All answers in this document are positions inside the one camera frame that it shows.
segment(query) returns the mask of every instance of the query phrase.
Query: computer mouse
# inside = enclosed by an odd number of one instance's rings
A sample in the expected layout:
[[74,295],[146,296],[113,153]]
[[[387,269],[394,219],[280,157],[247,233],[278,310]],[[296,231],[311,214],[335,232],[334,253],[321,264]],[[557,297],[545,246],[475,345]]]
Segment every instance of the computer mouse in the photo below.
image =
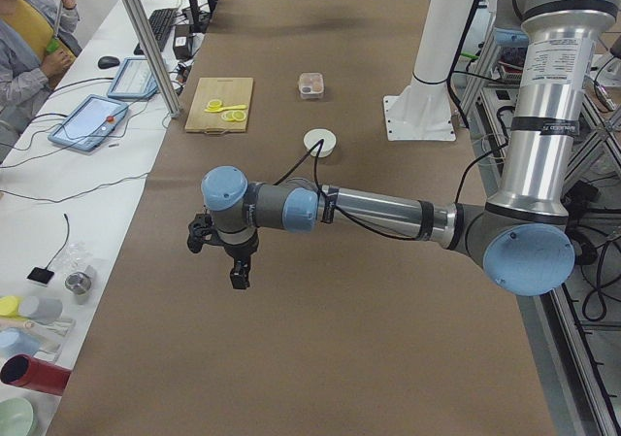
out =
[[113,55],[104,55],[97,62],[97,67],[100,69],[110,69],[111,67],[116,67],[118,64],[120,64],[118,57],[114,57]]

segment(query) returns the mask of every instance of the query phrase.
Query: white bowl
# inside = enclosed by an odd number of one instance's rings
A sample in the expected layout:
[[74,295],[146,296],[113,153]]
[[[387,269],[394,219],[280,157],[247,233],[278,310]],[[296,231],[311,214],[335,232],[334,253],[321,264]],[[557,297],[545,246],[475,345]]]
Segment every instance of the white bowl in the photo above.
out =
[[20,397],[0,402],[0,434],[29,436],[37,425],[32,404]]
[[[321,147],[321,153],[319,157],[329,156],[334,147],[337,145],[337,137],[330,130],[325,128],[314,128],[304,136],[304,146],[307,151],[310,150],[319,140],[323,138],[323,147]],[[317,156],[319,147],[315,148],[311,156]]]

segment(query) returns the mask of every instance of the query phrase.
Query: wooden cutting board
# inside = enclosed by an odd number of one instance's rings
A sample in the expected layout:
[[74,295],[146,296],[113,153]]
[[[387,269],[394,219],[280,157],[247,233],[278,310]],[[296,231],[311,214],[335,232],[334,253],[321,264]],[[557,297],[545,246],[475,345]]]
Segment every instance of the wooden cutting board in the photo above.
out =
[[[187,122],[186,132],[224,133],[245,132],[250,111],[253,78],[202,78],[196,87]],[[227,122],[222,113],[206,113],[207,103],[219,99],[223,106],[246,104],[246,117],[241,122]]]

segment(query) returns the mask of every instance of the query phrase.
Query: yellow shirt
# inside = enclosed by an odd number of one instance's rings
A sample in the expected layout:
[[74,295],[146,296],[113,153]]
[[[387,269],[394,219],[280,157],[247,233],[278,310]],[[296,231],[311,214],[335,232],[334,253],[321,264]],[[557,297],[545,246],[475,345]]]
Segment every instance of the yellow shirt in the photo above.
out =
[[[17,2],[17,10],[13,15],[2,16],[2,19],[23,38],[43,62],[46,56],[46,46],[53,35],[53,28],[48,20],[24,0]],[[58,43],[60,44],[60,48],[71,56],[72,60],[76,59],[71,50],[67,48],[63,42],[58,40]],[[62,76],[54,76],[49,80],[49,86],[52,88],[56,87],[61,79]]]

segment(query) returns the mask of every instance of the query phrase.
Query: plastic container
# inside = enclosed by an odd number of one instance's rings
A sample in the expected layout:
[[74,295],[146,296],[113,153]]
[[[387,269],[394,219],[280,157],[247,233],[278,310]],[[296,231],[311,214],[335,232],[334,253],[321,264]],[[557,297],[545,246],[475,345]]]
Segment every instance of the plastic container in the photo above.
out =
[[24,297],[19,304],[19,314],[40,324],[50,324],[60,318],[62,301],[57,298]]
[[298,89],[302,99],[323,98],[323,76],[316,72],[300,75]]
[[71,376],[71,370],[29,355],[10,358],[0,370],[0,381],[5,385],[62,395]]
[[40,347],[39,340],[16,327],[0,332],[0,356],[5,358],[18,354],[34,355]]
[[19,314],[20,302],[21,298],[15,295],[0,298],[0,317],[16,317]]
[[87,266],[83,272],[77,271],[67,277],[65,287],[74,294],[74,300],[77,304],[86,303],[94,279],[95,270],[91,266]]

